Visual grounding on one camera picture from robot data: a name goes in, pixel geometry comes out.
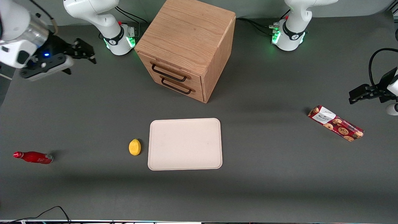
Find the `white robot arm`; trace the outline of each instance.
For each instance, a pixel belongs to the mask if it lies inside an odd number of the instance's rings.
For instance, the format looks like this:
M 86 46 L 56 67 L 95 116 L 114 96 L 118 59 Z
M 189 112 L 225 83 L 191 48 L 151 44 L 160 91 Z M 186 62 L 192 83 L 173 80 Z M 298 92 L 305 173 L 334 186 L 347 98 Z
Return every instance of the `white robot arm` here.
M 96 63 L 86 42 L 68 44 L 21 5 L 0 0 L 0 63 L 21 69 L 22 78 L 35 81 L 59 71 L 70 74 L 73 59 Z
M 384 74 L 380 82 L 375 84 L 372 75 L 372 63 L 374 57 L 382 51 L 398 52 L 394 48 L 382 48 L 377 50 L 369 60 L 369 79 L 371 84 L 362 84 L 349 92 L 349 103 L 354 104 L 361 100 L 379 98 L 380 103 L 394 100 L 396 103 L 387 106 L 386 110 L 389 115 L 398 115 L 398 67 L 393 68 Z
M 119 4 L 119 0 L 64 0 L 65 10 L 74 18 L 93 24 L 103 35 L 115 55 L 127 54 L 136 43 L 135 30 L 119 24 L 112 14 L 102 14 Z
M 288 19 L 281 19 L 271 28 L 275 29 L 272 43 L 284 51 L 293 51 L 302 43 L 305 29 L 312 19 L 309 7 L 325 6 L 336 3 L 338 0 L 285 0 L 290 7 Z

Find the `plastic tray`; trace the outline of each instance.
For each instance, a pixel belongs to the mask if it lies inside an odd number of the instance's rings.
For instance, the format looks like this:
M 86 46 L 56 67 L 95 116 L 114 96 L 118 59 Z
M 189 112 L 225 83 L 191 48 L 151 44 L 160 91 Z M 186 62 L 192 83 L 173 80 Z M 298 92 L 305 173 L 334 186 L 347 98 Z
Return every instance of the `plastic tray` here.
M 218 169 L 221 125 L 216 118 L 155 120 L 150 125 L 151 170 Z

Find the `wooden box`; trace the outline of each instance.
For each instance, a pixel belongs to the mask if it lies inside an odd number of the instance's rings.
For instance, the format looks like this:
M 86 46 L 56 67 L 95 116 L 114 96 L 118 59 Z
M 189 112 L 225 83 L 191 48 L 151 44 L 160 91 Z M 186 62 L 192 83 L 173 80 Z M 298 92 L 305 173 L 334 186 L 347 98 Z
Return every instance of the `wooden box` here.
M 231 55 L 236 15 L 196 0 L 167 0 L 135 51 L 153 80 L 207 102 Z

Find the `cookie box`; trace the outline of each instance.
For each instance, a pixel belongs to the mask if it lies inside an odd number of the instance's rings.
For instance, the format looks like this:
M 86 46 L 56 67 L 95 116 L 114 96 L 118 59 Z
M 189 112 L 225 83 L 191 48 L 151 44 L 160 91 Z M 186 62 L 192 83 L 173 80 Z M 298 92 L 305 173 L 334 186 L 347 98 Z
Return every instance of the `cookie box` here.
M 354 141 L 363 136 L 362 129 L 342 119 L 321 105 L 318 105 L 311 110 L 308 117 L 343 137 L 347 141 Z

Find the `gray table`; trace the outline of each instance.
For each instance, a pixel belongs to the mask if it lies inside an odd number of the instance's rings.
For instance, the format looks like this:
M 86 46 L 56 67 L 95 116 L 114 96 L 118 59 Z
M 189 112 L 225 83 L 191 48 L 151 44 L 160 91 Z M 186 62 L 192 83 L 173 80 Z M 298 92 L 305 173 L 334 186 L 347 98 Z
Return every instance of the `gray table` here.
M 67 41 L 91 43 L 98 64 L 79 60 L 71 76 L 37 82 L 14 76 L 0 113 L 0 218 L 61 205 L 72 219 L 397 223 L 398 117 L 378 100 L 348 103 L 351 89 L 369 83 L 371 54 L 398 47 L 393 27 L 391 13 L 316 18 L 299 49 L 282 52 L 237 21 L 208 104 L 154 83 L 135 52 L 112 55 L 95 27 L 61 27 Z M 397 58 L 375 59 L 377 81 Z M 347 142 L 309 119 L 318 104 L 365 136 Z M 221 121 L 220 169 L 149 170 L 153 120 L 212 117 Z M 134 138 L 137 157 L 128 152 Z M 53 152 L 55 161 L 26 163 L 12 157 L 17 150 Z

